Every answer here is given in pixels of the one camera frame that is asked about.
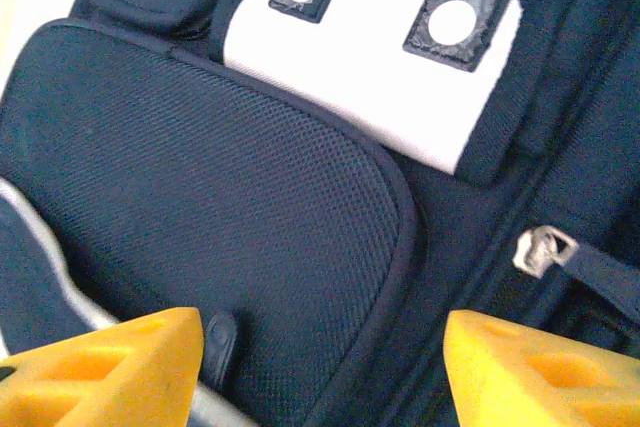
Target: padded back panel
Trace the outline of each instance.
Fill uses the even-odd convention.
[[[302,423],[350,349],[375,343],[380,299],[403,295],[404,179],[303,101],[82,25],[44,27],[18,60],[0,175],[120,318],[173,305],[205,323],[216,308],[238,316],[229,397],[260,422]]]

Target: backpack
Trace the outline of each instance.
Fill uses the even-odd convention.
[[[191,425],[211,391],[457,425],[452,309],[638,357],[639,9],[76,0],[2,99],[0,176],[52,233],[0,269],[9,351],[195,306]]]

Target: white fabric panel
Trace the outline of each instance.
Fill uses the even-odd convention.
[[[492,46],[468,73],[402,49],[423,2],[331,0],[313,24],[271,9],[269,0],[243,0],[224,62],[451,174],[505,66],[522,9],[511,0]],[[449,22],[457,25],[455,15]]]

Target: zipper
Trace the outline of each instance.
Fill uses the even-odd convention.
[[[578,251],[572,237],[550,225],[527,230],[518,239],[513,265],[537,279],[554,264],[564,267]]]
[[[640,325],[640,268],[620,262],[588,243],[579,244],[549,225],[527,230],[520,236],[513,257],[517,269],[541,279],[554,264]]]

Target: metal zipper slider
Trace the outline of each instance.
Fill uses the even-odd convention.
[[[560,251],[558,241],[564,244]],[[513,265],[541,279],[553,264],[564,266],[577,252],[578,247],[575,239],[555,227],[544,225],[527,230],[520,236]]]

